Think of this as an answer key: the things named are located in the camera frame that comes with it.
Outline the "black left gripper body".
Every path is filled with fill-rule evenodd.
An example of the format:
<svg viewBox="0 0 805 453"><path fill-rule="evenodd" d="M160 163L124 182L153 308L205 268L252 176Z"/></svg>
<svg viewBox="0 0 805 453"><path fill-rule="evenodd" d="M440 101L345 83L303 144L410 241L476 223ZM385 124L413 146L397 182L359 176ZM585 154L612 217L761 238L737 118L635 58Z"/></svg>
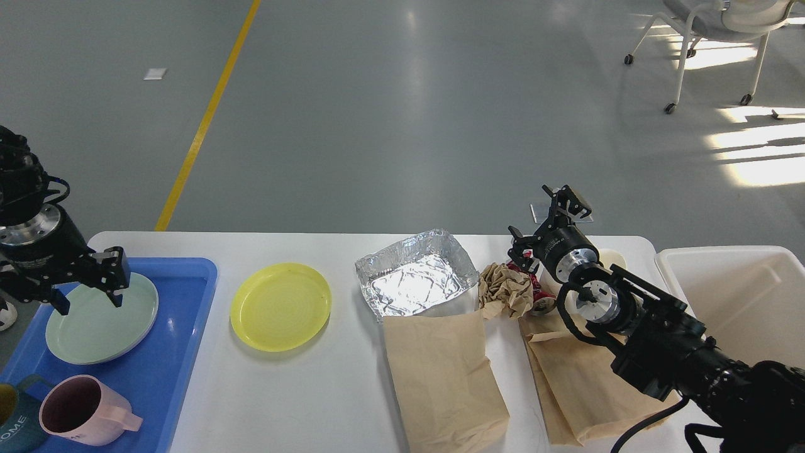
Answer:
<svg viewBox="0 0 805 453"><path fill-rule="evenodd" d="M60 276L74 281L79 257L90 249L65 209L44 204L33 218L2 226L2 264L20 273Z"/></svg>

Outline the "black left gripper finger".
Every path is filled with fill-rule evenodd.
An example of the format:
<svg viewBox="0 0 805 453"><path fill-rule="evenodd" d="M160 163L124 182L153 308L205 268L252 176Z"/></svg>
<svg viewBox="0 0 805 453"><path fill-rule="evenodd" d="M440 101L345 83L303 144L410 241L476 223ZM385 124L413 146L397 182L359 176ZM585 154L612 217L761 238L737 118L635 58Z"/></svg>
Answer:
<svg viewBox="0 0 805 453"><path fill-rule="evenodd" d="M104 293L116 308L123 306L123 291L129 288L130 280L130 265L123 247L79 257L79 282Z"/></svg>
<svg viewBox="0 0 805 453"><path fill-rule="evenodd" d="M9 302L40 302L49 304L56 312L67 316L71 303L57 286L69 282L60 276L20 273L11 264L2 264L2 307L5 308Z"/></svg>

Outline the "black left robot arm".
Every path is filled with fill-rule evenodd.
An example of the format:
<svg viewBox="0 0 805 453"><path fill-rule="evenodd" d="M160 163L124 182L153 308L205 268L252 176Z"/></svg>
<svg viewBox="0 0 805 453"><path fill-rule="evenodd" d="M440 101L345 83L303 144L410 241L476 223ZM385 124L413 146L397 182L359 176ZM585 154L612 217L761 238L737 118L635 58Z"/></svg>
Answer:
<svg viewBox="0 0 805 453"><path fill-rule="evenodd" d="M123 305L130 267L122 247L93 250L62 201L69 184L48 174L28 139L6 127L1 138L2 308L12 302L49 304L68 315L60 284L98 289Z"/></svg>

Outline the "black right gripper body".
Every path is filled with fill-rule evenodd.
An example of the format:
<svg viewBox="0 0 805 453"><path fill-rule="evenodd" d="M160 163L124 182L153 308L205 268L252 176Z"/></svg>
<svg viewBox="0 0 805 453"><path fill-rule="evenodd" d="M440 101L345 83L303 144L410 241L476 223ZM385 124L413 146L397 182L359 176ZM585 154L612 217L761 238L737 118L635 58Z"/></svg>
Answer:
<svg viewBox="0 0 805 453"><path fill-rule="evenodd" d="M535 237L532 252L557 282L569 282L574 270L581 265L600 264L598 249L576 226L541 228L536 230Z"/></svg>

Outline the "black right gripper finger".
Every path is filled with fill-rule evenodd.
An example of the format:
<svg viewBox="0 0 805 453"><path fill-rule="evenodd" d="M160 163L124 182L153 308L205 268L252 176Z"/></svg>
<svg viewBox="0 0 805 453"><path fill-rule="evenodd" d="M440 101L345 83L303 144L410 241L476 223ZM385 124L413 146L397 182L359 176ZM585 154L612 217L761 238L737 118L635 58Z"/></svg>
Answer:
<svg viewBox="0 0 805 453"><path fill-rule="evenodd" d="M508 226L507 230L512 236L511 248L507 255L516 269L526 274L535 274L540 259L535 258L533 250L540 239L534 235L523 235L515 226Z"/></svg>
<svg viewBox="0 0 805 453"><path fill-rule="evenodd" d="M547 230L593 222L591 206L568 184L557 189L552 189L544 184L541 189L551 198L547 218L541 224Z"/></svg>

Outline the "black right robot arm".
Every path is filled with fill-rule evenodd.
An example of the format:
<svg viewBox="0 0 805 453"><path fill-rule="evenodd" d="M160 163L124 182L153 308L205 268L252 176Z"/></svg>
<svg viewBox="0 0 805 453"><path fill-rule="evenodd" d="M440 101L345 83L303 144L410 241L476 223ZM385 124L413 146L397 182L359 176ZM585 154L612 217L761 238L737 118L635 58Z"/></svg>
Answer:
<svg viewBox="0 0 805 453"><path fill-rule="evenodd" d="M563 324L581 342L612 352L617 376L659 401L673 390L681 395L622 433L612 450L693 401L714 422L686 425L693 452L704 451L701 436L720 438L721 452L802 452L802 368L776 361L748 366L723 354L685 302L621 266L601 264L576 227L591 207L570 186L543 191L551 198L545 220L528 236L509 227L509 258L529 274L542 266L560 284L556 308Z"/></svg>

